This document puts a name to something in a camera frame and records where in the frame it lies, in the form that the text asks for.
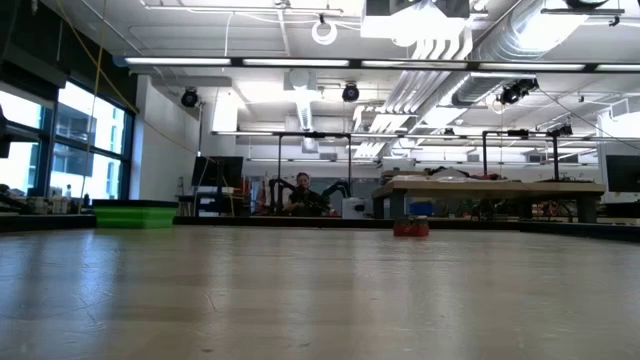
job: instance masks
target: security camera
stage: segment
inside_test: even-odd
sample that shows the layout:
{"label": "security camera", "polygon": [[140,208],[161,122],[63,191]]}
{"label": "security camera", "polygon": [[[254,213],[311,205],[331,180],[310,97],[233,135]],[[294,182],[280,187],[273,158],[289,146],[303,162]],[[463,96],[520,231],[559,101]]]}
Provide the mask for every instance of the security camera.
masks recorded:
{"label": "security camera", "polygon": [[360,98],[360,90],[356,86],[356,83],[347,83],[342,92],[342,100],[344,102],[356,102]]}
{"label": "security camera", "polygon": [[187,88],[182,95],[182,105],[188,108],[194,108],[198,104],[200,98],[198,97],[198,89]]}

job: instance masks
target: man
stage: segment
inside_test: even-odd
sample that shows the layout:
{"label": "man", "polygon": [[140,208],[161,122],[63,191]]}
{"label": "man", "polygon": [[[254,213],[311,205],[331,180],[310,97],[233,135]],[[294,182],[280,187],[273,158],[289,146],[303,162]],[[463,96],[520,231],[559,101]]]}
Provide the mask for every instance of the man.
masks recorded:
{"label": "man", "polygon": [[322,216],[329,210],[329,200],[309,189],[311,179],[307,173],[296,176],[296,190],[289,195],[290,204],[284,212],[293,216]]}

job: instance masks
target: monitor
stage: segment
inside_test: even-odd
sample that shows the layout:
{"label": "monitor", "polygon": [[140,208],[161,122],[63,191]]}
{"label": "monitor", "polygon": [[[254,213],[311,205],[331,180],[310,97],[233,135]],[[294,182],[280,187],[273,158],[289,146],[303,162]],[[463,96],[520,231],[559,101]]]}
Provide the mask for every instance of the monitor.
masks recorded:
{"label": "monitor", "polygon": [[611,192],[640,192],[640,156],[608,155],[607,180]]}
{"label": "monitor", "polygon": [[[192,186],[242,188],[242,156],[198,156],[193,167]],[[218,184],[218,170],[222,171]]]}

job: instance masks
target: ceiling light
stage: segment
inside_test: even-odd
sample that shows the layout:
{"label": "ceiling light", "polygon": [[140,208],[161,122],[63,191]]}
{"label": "ceiling light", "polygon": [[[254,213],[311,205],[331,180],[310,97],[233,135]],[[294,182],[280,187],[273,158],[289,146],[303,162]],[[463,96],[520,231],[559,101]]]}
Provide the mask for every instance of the ceiling light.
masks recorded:
{"label": "ceiling light", "polygon": [[405,61],[405,60],[363,60],[362,67],[391,69],[466,69],[466,62],[454,61]]}
{"label": "ceiling light", "polygon": [[225,58],[188,58],[188,57],[128,57],[124,61],[129,65],[154,66],[224,66],[231,65],[231,59]]}
{"label": "ceiling light", "polygon": [[233,135],[233,136],[272,136],[274,133],[258,131],[212,131],[211,135]]}
{"label": "ceiling light", "polygon": [[347,67],[349,60],[330,59],[244,59],[246,66]]}
{"label": "ceiling light", "polygon": [[376,134],[376,133],[358,133],[351,134],[351,137],[365,137],[365,138],[397,138],[400,137],[396,134]]}
{"label": "ceiling light", "polygon": [[498,78],[498,79],[535,79],[536,74],[518,74],[518,73],[501,73],[501,72],[493,72],[493,73],[482,73],[482,72],[472,72],[471,77],[474,78]]}
{"label": "ceiling light", "polygon": [[584,64],[544,64],[544,63],[482,63],[480,70],[519,70],[519,71],[581,71]]}
{"label": "ceiling light", "polygon": [[640,65],[633,64],[602,64],[596,67],[596,71],[640,71]]}

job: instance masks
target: table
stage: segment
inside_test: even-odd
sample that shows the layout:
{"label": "table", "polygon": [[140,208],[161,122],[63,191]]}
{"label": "table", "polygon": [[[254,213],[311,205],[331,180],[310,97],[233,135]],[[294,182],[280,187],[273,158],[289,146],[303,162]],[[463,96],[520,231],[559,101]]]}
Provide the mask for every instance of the table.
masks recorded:
{"label": "table", "polygon": [[549,199],[576,200],[578,222],[597,222],[596,206],[606,186],[594,183],[568,182],[502,182],[471,181],[464,183],[448,183],[437,181],[404,181],[393,180],[374,191],[373,209],[376,219],[384,218],[384,199],[390,199],[390,215],[392,219],[405,216],[405,196],[423,196],[449,199],[518,199],[523,209],[531,216],[531,204],[534,201]]}

